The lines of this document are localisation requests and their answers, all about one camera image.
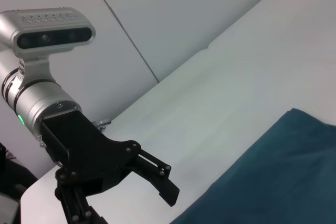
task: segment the silver cylindrical joint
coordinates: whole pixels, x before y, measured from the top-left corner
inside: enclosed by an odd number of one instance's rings
[[[40,135],[40,122],[53,116],[75,110],[81,111],[74,101],[58,84],[39,82],[27,88],[17,99],[16,114],[21,117],[31,133]]]

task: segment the screw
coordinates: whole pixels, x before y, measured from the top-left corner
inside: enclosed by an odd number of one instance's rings
[[[47,148],[47,145],[41,140],[40,141],[40,147],[41,148]]]
[[[72,221],[77,221],[77,220],[79,220],[79,217],[78,217],[78,215],[74,215],[71,219],[72,219]]]
[[[84,213],[84,216],[85,216],[85,217],[90,217],[90,216],[91,216],[91,212],[90,212],[90,211],[86,211],[86,212]]]
[[[22,76],[25,75],[25,69],[22,66],[19,67],[19,72]]]

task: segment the silver camera housing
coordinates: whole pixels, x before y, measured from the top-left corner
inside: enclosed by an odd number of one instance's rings
[[[74,28],[90,28],[91,38],[85,42],[31,49],[21,49],[17,45],[17,39],[22,34]],[[70,51],[74,47],[91,43],[95,36],[96,31],[91,22],[73,8],[10,10],[0,13],[0,42],[12,49],[16,57],[24,60],[39,55]]]
[[[85,41],[71,42],[67,31],[75,30],[78,36],[85,29],[89,31]],[[18,41],[23,36],[41,41],[44,34],[58,35],[44,44],[32,44],[24,48]],[[10,70],[13,56],[8,56],[8,50],[0,52],[0,80],[2,96],[15,111],[21,121],[39,140],[41,139],[39,122],[71,110],[80,110],[80,105],[74,101],[58,85],[50,73],[49,55],[66,52],[74,47],[91,43],[96,31],[91,22],[79,11],[73,8],[51,8],[32,10],[12,10],[0,13],[0,42],[11,49],[19,59],[17,68]]]

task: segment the camera lens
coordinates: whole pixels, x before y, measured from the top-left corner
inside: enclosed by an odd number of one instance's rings
[[[41,36],[41,40],[44,42],[44,43],[48,43],[50,41],[50,36],[48,36],[47,34],[42,34]]]
[[[76,36],[75,32],[74,32],[74,31],[71,31],[71,32],[69,33],[69,39],[70,39],[70,40],[75,40],[76,38],[77,38],[77,36]]]
[[[21,37],[17,44],[19,45],[19,47],[21,48],[29,48],[29,45],[30,45],[30,42],[29,42],[29,39],[26,38],[26,37]]]

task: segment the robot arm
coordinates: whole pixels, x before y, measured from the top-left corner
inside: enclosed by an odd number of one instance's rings
[[[179,189],[169,180],[171,166],[142,150],[136,141],[106,138],[108,122],[92,124],[52,77],[49,55],[87,45],[96,31],[73,8],[13,10],[0,14],[0,84],[4,100],[61,168],[56,197],[68,223],[106,223],[86,196],[120,183],[131,172],[148,180],[170,205]]]

